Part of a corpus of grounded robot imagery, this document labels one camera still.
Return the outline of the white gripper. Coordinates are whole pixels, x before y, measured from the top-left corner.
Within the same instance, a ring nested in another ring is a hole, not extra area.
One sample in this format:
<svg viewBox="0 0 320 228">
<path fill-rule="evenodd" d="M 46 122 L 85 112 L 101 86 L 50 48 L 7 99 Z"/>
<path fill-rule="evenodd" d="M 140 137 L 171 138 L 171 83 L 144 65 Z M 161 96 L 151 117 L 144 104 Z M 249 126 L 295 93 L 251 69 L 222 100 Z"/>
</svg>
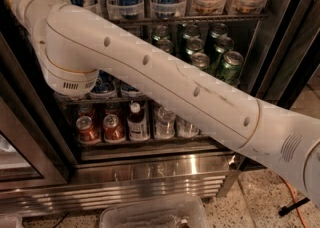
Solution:
<svg viewBox="0 0 320 228">
<path fill-rule="evenodd" d="M 12 11 L 23 26 L 34 26 L 45 19 L 56 4 L 70 3 L 70 0 L 5 0 L 12 3 Z"/>
</svg>

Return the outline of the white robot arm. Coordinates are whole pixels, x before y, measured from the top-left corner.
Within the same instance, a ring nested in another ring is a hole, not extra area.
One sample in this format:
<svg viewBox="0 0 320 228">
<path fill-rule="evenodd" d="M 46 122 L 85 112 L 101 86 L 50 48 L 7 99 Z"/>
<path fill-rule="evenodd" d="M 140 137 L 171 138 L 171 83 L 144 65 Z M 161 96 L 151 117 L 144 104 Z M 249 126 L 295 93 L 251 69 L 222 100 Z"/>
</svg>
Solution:
<svg viewBox="0 0 320 228">
<path fill-rule="evenodd" d="M 72 97 L 105 71 L 320 206 L 320 120 L 254 98 L 69 0 L 11 0 L 47 85 Z"/>
</svg>

